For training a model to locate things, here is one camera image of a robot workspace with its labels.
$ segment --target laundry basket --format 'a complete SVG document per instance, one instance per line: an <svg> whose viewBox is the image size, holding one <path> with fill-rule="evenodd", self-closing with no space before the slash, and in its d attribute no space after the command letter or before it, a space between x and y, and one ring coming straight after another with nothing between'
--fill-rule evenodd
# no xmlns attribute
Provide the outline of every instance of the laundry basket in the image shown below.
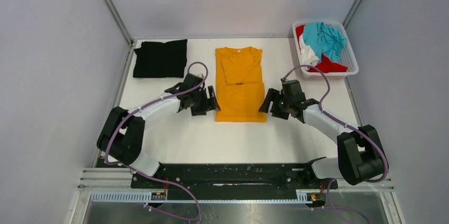
<svg viewBox="0 0 449 224"><path fill-rule="evenodd" d="M348 70L346 72L329 72L326 73L326 77L329 79L342 79L345 78L348 75L355 75L358 72L358 65L357 65L357 61L355 60L355 56L354 56L354 52L352 51L352 47L351 47L351 43L349 42L349 38L348 35L346 34L345 28L343 27L342 24L338 23L338 22L332 22L332 21L322 21L325 25L327 26L332 26L335 28L340 29L340 31L342 32L343 36L348 39L345 49L343 49L342 54L340 55L340 61L338 62L341 65L344 65L346 67L348 67ZM298 43L298 37L296 35L296 28L298 26L301 25L305 25L305 24L309 24L309 23L313 23L313 21L298 21L295 22L292 27L293 27L293 35L294 35L294 40L295 40L295 45L296 45L296 51L298 53L298 58L300 55L300 50L299 50L299 43ZM305 80L320 80L323 79L322 75L318 72L308 72L307 71L308 68L305 67L301 67L301 72L302 72L302 78L304 78Z"/></svg>

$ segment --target turquoise cloth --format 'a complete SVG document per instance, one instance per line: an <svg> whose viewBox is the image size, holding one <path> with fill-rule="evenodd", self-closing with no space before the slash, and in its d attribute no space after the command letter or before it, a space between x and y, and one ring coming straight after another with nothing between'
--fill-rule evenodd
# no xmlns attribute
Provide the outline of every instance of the turquoise cloth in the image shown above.
<svg viewBox="0 0 449 224"><path fill-rule="evenodd" d="M322 53L332 62L339 62L347 43L340 29L327 26L322 22L306 24L302 37L304 43L310 46L315 55L320 58L320 62Z"/></svg>

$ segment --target purple cable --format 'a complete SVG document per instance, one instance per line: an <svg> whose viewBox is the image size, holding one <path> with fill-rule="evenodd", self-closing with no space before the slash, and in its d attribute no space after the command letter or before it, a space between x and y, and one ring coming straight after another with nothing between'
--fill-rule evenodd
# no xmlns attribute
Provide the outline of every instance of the purple cable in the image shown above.
<svg viewBox="0 0 449 224"><path fill-rule="evenodd" d="M208 74L209 74L209 70L208 70L206 64L204 64L204 63L202 63L202 62L200 62L200 61L193 62L193 63L191 63L191 64L189 65L189 67L187 68L187 73L189 73L190 68L191 68L192 65L194 65L194 64L201 64L201 65L204 67L204 69L206 70L206 75L204 76L203 80L202 80L199 84L197 84L196 86L194 86L194 87L192 87L192 88L190 88L190 89L188 89L188 90L185 90L185 91L183 91L183 92L176 93L176 94L172 94L172 95L169 95L169 96L166 96L166 97L157 98L157 99L155 99L155 100L153 100L153 101L150 101L150 102L148 102L147 104L144 104L143 106L141 106L139 109L136 109L136 110L130 112L125 118L123 118L123 120L119 123L119 125L118 125L117 128L115 129L114 133L112 134L111 139L109 140L109 143L107 144L106 151L104 152L104 162L105 162L106 164L108 164L108 165L119 164L119 162L110 162L110 161L108 160L108 157L109 157L109 151L111 150L112 143L113 143L113 141L115 140L115 137L117 136L117 134L119 133L120 128L125 124L126 121L128 121L128 119L130 119L131 116L133 116L133 115L139 113L139 112L142 111L142 110L145 110L146 108L148 108L148 107L150 107L151 105L154 105L154 104L156 104L156 103L158 103L158 102L160 102L160 101L166 100L166 99L168 99L168 98L173 98L173 97L176 97L176 96L179 96L179 95L182 95L182 94L189 93L189 92L191 92L191 91L194 91L194 90L198 89L202 84L205 84L205 81L206 81L206 79L207 79L207 77L208 77ZM179 216L179 215L170 213L170 212L166 212L166 211L163 211L163 210L159 210L159 209L157 209L157 208L153 208L153 209L155 209L156 211L161 212L161 213L164 213L164 214L167 214L167 215L170 215L170 216L175 217L175 218L179 218L179 219L182 219L182 220L188 220L188 221L190 221L190 220L197 220L197 219L201 216L201 207L200 207L200 204L199 204L198 200L197 200L197 199L195 198L195 196L194 196L188 189L186 189L184 186L182 186L182 185L180 185L180 184L177 184L177 183L174 183L174 182L164 181L164 180L160 180L160 179L157 179L157 178L153 178L153 177L151 177L151 176L148 176L148 175L146 175L146 174L144 174L144 173L142 173L142 172L139 172L139 171L135 170L135 169L132 168L132 167L129 167L129 166L126 166L126 167L129 168L129 169L132 169L132 170L136 171L137 173L139 173L139 175L141 175L141 176L143 176L143 177L145 177L145 178L147 178L147 179L150 179L150 180L153 180L153 181L156 181L156 182L160 182L160 183L167 183L167 184L171 184L171 185L175 185L175 186L177 186L177 187L180 187L181 189L183 189L185 192L187 192L187 193L193 198L193 200L194 200L195 203L196 203L196 206L198 207L198 215L197 215L195 218L186 218L186 217L182 217L182 216Z"/></svg>
<svg viewBox="0 0 449 224"><path fill-rule="evenodd" d="M295 71L296 69L301 68L301 67L313 68L313 69L317 70L317 71L323 76L324 80L326 81L326 84L327 84L327 91L326 91L326 93L321 97L320 102L319 102L319 104L318 104L318 105L319 105L319 108L320 108L320 110L321 110L321 112L322 112L323 114L325 114L327 117L331 118L333 121L335 121L335 122L337 122L337 123L339 123L339 124L341 124L341 125L343 125L343 126L346 126L346 127L350 128L351 130L355 131L356 133L358 133L358 134L359 134L360 136L362 136L366 141L368 141L368 142L374 147L374 149L376 149L376 151L378 151L378 153L379 153L379 155L380 155L380 158L381 158L381 160L382 160L382 162L383 162L383 166L384 166L383 174L382 174L382 176L381 176L379 179L375 179L375 180L367 180L367 182L369 182L369 183L378 183L378 182L382 182L382 181L386 178L386 176L387 176L387 174L388 174L388 162L387 162L387 158L385 157L385 154L383 154L382 150L381 150L381 149L374 143L374 141L373 141L371 138L369 138L367 135L365 135L364 133L362 133L361 131L359 131L357 128L354 128L353 126L351 126L351 125L349 125L349 124L346 124L346 122L340 120L339 118L336 118L335 116L331 115L330 113L326 112L326 111L323 109L322 103L323 103L324 99L326 98L326 96L327 96L327 95L329 94L329 92L330 92L330 84L329 84L329 80L327 79L326 75L325 75L320 69L318 69L317 67L314 67L314 66L312 66L312 65L299 65L299 66L296 66L296 67L294 67L293 69L291 69L291 70L290 70L290 71L283 77L283 79L287 79L287 77L288 77L293 71ZM368 222L368 224L370 224L370 220L368 219L368 217L367 217L366 215L364 215L362 212L358 211L357 209L350 208L350 207L336 207L336 206L334 206L334 204L332 203L332 200L330 199L330 185L331 185L331 183L332 183L333 181L335 181L334 178L332 178L332 179L330 180L330 182L329 182L329 184L328 184L328 186L327 186L327 198L328 198L328 201L329 201L329 203L330 203L330 208L332 208L332 209L335 211L335 213L336 213L342 220L346 221L347 223L355 224L355 223L351 222L350 220L346 219L345 217L343 217L343 216L337 211L337 209L348 210L348 211L356 212L356 213L358 213L360 216L362 216L362 217Z"/></svg>

